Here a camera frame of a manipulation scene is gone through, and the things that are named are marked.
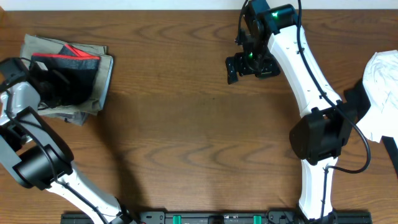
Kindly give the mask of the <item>black leggings red waistband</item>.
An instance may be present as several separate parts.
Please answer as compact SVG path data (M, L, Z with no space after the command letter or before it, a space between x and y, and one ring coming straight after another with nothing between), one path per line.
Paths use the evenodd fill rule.
M62 106L80 105L91 96L101 61L99 56L66 44L57 54L35 52L31 59L43 63L47 70L59 71L70 81L68 102Z

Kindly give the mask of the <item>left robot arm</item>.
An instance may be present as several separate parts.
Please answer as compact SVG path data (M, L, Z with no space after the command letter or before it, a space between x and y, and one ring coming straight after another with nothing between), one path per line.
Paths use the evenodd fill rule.
M1 164L14 180L63 197L89 222L135 222L116 197L77 168L66 142L38 114L44 94L23 61L2 61L1 74Z

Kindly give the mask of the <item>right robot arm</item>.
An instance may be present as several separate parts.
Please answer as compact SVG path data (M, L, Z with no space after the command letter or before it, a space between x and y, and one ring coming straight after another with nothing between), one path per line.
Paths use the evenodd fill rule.
M354 108L330 86L315 60L302 26L302 10L292 5L271 8L266 1L245 1L235 43L242 52L226 58L227 82L255 75L283 73L294 93L299 122L289 133L290 145L302 166L297 223L338 223L331 204L338 156L355 125Z

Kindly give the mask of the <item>folded khaki trousers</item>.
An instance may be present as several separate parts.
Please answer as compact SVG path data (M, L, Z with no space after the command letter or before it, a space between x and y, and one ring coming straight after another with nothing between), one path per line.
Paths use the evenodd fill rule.
M21 56L30 56L34 53L34 50L44 53L54 53L56 51L61 51L62 47L66 44L67 43L62 40L37 37L27 34L24 37ZM113 58L106 54L106 46L75 43L71 44L71 46L101 58L99 71L96 73L94 78L93 93L88 98L87 102L78 106L59 106L55 109L45 109L39 114L51 118L60 118L68 123L81 126L87 120L89 115L96 116L98 112L103 109L111 80Z

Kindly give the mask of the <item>black and white garment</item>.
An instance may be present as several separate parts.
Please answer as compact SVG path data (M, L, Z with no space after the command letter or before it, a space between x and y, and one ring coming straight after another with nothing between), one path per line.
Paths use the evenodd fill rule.
M344 96L356 108L358 128L366 139L383 143L397 170L397 50L376 52Z

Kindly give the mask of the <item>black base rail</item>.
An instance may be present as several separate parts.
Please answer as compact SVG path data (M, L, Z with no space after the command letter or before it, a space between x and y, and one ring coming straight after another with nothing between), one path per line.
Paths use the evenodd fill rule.
M142 212L135 220L117 218L115 223L140 224L372 224L369 212L331 212L321 220L306 220L293 210L271 210L266 213L168 213Z

